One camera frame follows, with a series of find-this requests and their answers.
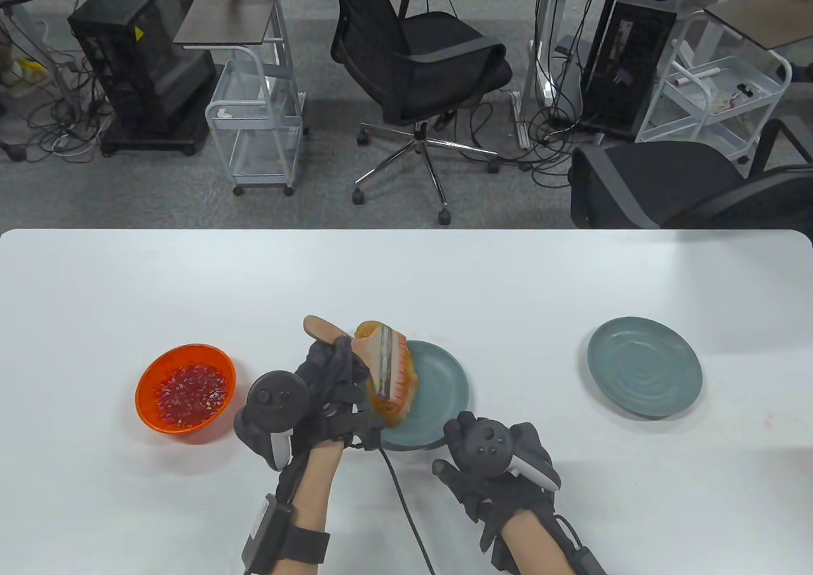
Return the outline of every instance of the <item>chair backrest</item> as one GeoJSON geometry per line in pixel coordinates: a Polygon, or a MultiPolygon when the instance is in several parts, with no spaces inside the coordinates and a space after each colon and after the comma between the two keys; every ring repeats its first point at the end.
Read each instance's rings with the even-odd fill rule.
{"type": "Polygon", "coordinates": [[[409,46],[390,0],[339,0],[331,54],[379,101],[392,81],[394,53],[407,55],[409,46]]]}
{"type": "Polygon", "coordinates": [[[662,227],[796,229],[813,239],[813,165],[784,166],[750,177],[662,227]]]}

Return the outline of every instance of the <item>vr controller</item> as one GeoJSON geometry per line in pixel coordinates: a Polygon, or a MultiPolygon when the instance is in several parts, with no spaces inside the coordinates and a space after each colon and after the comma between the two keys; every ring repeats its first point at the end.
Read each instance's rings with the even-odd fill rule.
{"type": "Polygon", "coordinates": [[[274,471],[282,471],[291,458],[293,427],[310,407],[307,385],[298,375],[276,370],[259,377],[234,418],[240,441],[265,459],[274,471]]]}
{"type": "Polygon", "coordinates": [[[549,462],[530,423],[505,424],[481,419],[466,433],[464,455],[471,470],[482,477],[498,477],[508,471],[551,492],[561,488],[561,478],[549,462]]]}

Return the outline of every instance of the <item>orange bowl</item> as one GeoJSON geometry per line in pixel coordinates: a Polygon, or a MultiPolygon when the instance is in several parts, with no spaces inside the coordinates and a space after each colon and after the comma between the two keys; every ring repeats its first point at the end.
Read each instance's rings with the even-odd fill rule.
{"type": "Polygon", "coordinates": [[[178,348],[173,348],[154,360],[142,374],[142,379],[139,380],[136,389],[136,411],[144,424],[159,433],[169,433],[169,435],[192,433],[212,423],[229,406],[229,402],[234,396],[236,376],[234,363],[229,359],[229,355],[225,354],[221,349],[208,344],[178,346],[178,348]],[[214,416],[195,424],[193,427],[180,428],[161,418],[157,390],[161,384],[175,375],[177,369],[195,363],[211,366],[223,375],[226,380],[226,398],[216,410],[214,416]]]}

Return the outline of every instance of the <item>white cart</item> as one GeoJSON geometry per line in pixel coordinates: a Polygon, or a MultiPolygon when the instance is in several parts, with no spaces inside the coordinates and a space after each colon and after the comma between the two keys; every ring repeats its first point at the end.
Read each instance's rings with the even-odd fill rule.
{"type": "Polygon", "coordinates": [[[292,195],[307,134],[305,93],[297,89],[279,0],[195,0],[191,14],[175,41],[230,56],[206,122],[232,191],[282,185],[292,195]]]}
{"type": "MultiPolygon", "coordinates": [[[[745,163],[770,113],[788,89],[792,70],[788,61],[772,50],[765,51],[777,67],[776,71],[781,71],[778,67],[784,67],[784,79],[756,69],[738,56],[686,69],[679,62],[678,50],[692,23],[702,18],[708,18],[705,11],[694,14],[683,26],[636,142],[696,140],[714,147],[729,159],[745,163]],[[673,101],[688,115],[669,119],[661,125],[651,124],[664,98],[673,101]],[[763,113],[750,120],[750,124],[749,120],[742,119],[757,110],[763,110],[763,113]]],[[[726,34],[741,39],[731,29],[723,29],[726,34]]]]}

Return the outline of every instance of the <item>forearm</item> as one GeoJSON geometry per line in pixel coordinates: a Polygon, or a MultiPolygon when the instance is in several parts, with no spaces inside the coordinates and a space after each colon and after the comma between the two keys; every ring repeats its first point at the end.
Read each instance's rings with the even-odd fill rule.
{"type": "MultiPolygon", "coordinates": [[[[324,532],[328,520],[328,497],[333,476],[342,460],[342,442],[323,442],[311,450],[302,481],[293,497],[291,522],[307,531],[324,532]]],[[[272,575],[316,575],[316,564],[280,560],[272,575]]]]}
{"type": "Polygon", "coordinates": [[[560,547],[531,511],[508,520],[502,538],[522,575],[573,575],[560,547]]]}

